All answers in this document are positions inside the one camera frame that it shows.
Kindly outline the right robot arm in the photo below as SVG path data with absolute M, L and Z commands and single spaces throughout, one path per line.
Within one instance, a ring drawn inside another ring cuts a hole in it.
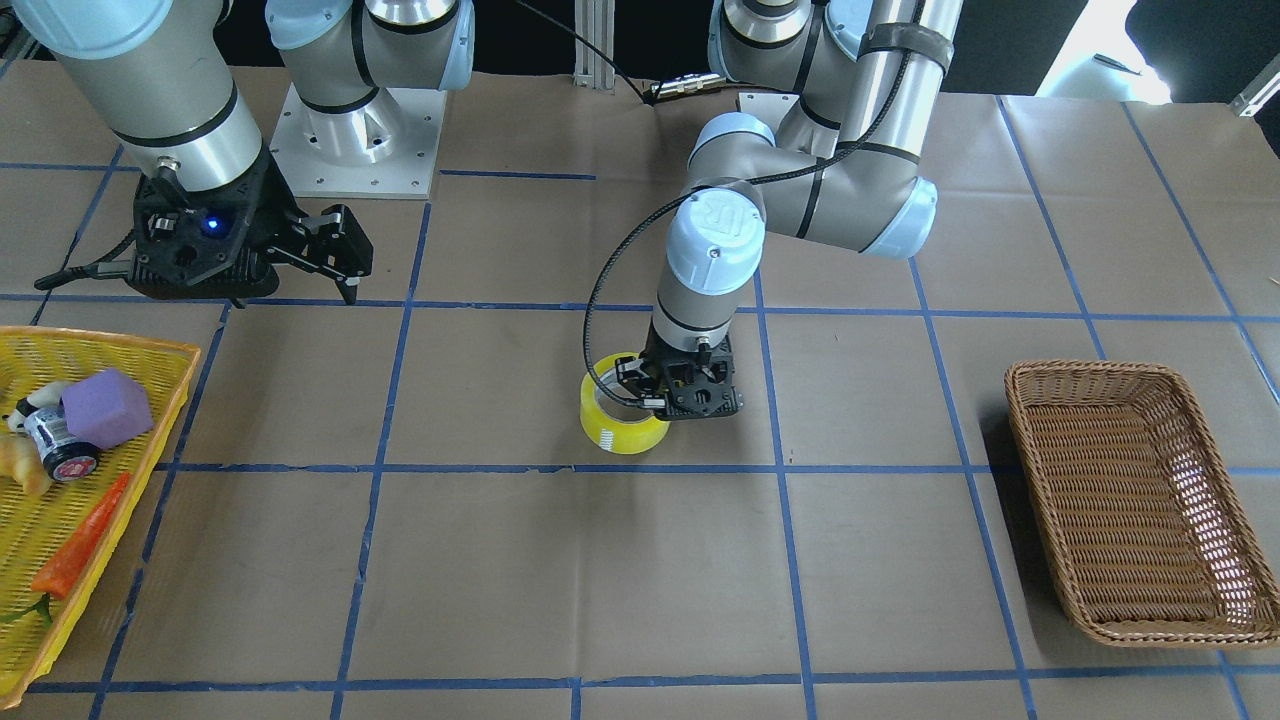
M 230 1 L 17 1 L 140 168 L 131 229 L 102 256 L 38 278 L 124 281 L 156 300 L 242 304 L 276 292 L 280 264 L 330 279 L 353 305 L 374 246 L 343 204 L 300 208 L 214 32 Z M 474 68 L 471 1 L 269 1 L 270 40 L 333 165 L 406 143 L 393 88 L 456 91 Z

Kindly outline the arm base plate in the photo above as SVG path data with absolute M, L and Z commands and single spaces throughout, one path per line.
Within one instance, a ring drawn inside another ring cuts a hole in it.
M 759 122 L 769 126 L 776 133 L 780 131 L 783 118 L 797 102 L 795 94 L 765 94 L 765 92 L 740 92 L 736 108 L 741 113 L 755 117 Z
M 269 147 L 298 199 L 428 200 L 449 97 L 383 88 L 364 108 L 326 114 L 289 87 Z

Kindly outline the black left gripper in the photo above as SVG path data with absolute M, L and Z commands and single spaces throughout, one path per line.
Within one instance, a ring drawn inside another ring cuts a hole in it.
M 742 406 L 733 384 L 730 337 L 712 346 L 695 341 L 694 350 L 667 343 L 649 331 L 640 354 L 625 354 L 612 363 L 612 377 L 622 396 L 664 421 L 731 416 Z

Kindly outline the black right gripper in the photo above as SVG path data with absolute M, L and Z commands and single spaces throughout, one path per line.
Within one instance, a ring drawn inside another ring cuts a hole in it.
M 256 299 L 279 287 L 275 264 L 325 275 L 343 302 L 358 299 L 372 272 L 374 246 L 344 204 L 303 217 L 268 147 L 230 183 L 188 191 L 140 179 L 132 202 L 134 258 L 128 286 L 143 296 Z

